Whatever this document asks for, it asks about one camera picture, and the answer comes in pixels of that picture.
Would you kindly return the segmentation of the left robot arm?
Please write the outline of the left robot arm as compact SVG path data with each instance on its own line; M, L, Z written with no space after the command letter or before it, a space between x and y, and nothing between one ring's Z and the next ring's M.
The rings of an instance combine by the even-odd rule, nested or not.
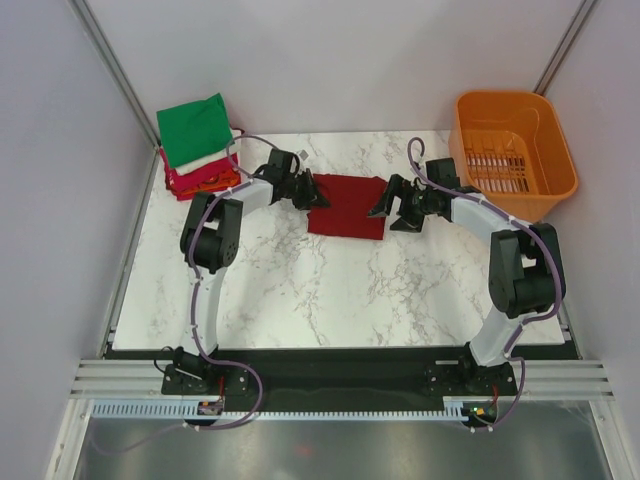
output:
M191 201L180 238L180 250L192 272L192 293L183 344L173 350L173 366L198 393L219 382L213 354L218 348L217 314L227 270L235 261L242 221L249 214L281 200L301 211L327 208L304 151L273 148L268 160L242 183L217 194L198 193Z

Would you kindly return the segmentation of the dark red t shirt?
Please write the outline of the dark red t shirt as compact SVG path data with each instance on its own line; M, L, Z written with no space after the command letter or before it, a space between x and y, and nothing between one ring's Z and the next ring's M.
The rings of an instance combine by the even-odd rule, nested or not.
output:
M331 237L380 241L384 238L385 217L369 217L387 182L380 177L317 174L314 180L328 207L313 207L307 231Z

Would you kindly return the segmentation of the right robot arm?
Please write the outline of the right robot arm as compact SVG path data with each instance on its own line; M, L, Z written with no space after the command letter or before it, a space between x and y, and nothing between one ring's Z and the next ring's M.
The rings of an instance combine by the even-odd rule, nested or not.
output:
M437 215L465 228L489 247L488 291L492 308L479 332L468 343L469 362L458 368L467 392L483 392L494 381L492 367L505 363L525 327L557 314L566 283L556 229L549 223L529 223L492 204L482 193L463 187L453 160L426 163L417 177L390 177L381 197L368 212L387 217L400 201L393 231L419 233L424 220Z

